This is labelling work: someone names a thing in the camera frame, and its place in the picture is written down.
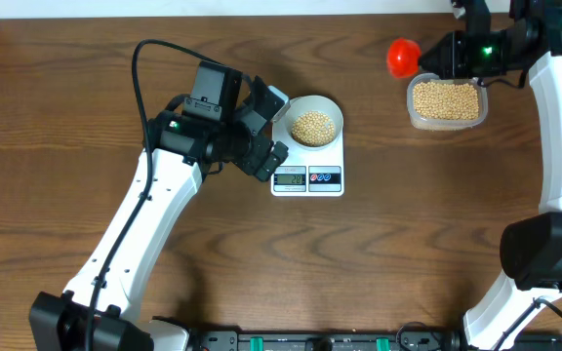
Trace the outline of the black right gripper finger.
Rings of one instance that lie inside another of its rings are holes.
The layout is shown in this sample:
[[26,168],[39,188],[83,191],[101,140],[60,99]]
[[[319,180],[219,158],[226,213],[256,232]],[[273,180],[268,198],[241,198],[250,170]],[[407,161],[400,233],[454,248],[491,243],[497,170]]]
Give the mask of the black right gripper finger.
[[452,37],[444,36],[438,43],[421,55],[419,61],[450,61],[452,58]]
[[440,55],[430,55],[426,53],[418,60],[419,67],[426,71],[437,75],[439,78],[450,77],[450,58],[441,57]]

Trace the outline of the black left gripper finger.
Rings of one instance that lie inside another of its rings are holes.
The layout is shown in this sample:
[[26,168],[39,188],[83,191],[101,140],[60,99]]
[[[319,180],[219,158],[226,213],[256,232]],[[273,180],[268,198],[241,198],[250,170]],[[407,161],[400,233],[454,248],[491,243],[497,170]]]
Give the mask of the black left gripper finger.
[[286,95],[274,86],[266,85],[260,76],[253,82],[253,109],[246,115],[246,126],[252,135],[258,135],[264,127],[278,122],[286,114]]
[[289,148],[281,141],[277,141],[268,151],[262,163],[256,168],[254,176],[261,182],[267,182],[273,176],[277,168],[286,161]]

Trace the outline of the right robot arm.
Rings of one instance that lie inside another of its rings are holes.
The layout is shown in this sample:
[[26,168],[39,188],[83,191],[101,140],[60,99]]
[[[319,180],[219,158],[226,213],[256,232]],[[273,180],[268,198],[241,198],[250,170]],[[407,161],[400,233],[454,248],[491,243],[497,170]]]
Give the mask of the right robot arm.
[[509,350],[519,333],[562,297],[562,1],[520,0],[509,6],[509,27],[491,29],[484,0],[457,0],[464,30],[448,33],[424,53],[420,67],[444,80],[473,78],[482,87],[518,71],[533,90],[542,141],[542,195],[536,216],[502,233],[502,270],[462,317],[445,350]]

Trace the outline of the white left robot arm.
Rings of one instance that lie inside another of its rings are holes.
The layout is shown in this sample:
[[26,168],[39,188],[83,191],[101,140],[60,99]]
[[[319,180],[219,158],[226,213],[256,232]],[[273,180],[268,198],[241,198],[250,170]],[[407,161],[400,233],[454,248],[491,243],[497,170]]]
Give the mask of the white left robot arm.
[[175,223],[214,163],[232,163],[266,182],[288,148],[265,127],[289,98],[255,78],[244,102],[238,81],[196,81],[146,123],[147,147],[100,243],[62,295],[41,292],[30,313],[40,350],[184,350],[189,332],[176,322],[138,322],[151,272]]

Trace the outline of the red plastic measuring scoop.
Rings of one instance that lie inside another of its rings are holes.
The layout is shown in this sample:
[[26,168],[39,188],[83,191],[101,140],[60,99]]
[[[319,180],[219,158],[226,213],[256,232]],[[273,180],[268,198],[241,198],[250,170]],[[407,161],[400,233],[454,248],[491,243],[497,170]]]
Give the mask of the red plastic measuring scoop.
[[394,78],[407,78],[419,70],[419,58],[422,55],[420,46],[412,40],[398,38],[387,51],[386,63],[389,73]]

